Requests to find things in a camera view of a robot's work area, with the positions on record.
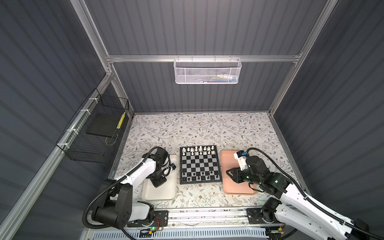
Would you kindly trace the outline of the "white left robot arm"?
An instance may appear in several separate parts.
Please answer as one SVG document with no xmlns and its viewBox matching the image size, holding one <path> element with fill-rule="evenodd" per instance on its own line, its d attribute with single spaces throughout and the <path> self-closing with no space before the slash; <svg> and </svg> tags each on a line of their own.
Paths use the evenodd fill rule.
<svg viewBox="0 0 384 240">
<path fill-rule="evenodd" d="M 83 225 L 89 229 L 113 227 L 122 230 L 134 221 L 151 223 L 155 217 L 154 206 L 146 202 L 133 202 L 133 191 L 149 179 L 158 188 L 167 181 L 163 168 L 171 160 L 161 147 L 153 147 L 142 156 L 130 171 L 115 179 L 104 180 L 101 192 L 88 204 L 82 216 Z"/>
</svg>

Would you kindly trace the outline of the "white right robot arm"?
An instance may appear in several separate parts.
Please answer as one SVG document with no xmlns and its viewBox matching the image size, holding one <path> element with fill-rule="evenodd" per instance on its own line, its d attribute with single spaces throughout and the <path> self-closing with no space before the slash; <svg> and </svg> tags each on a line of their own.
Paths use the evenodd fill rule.
<svg viewBox="0 0 384 240">
<path fill-rule="evenodd" d="M 226 171 L 235 183 L 256 184 L 260 191 L 272 195 L 263 205 L 263 220 L 289 225 L 316 240 L 371 240 L 369 227 L 353 221 L 306 195 L 293 180 L 265 170 L 232 168 Z"/>
</svg>

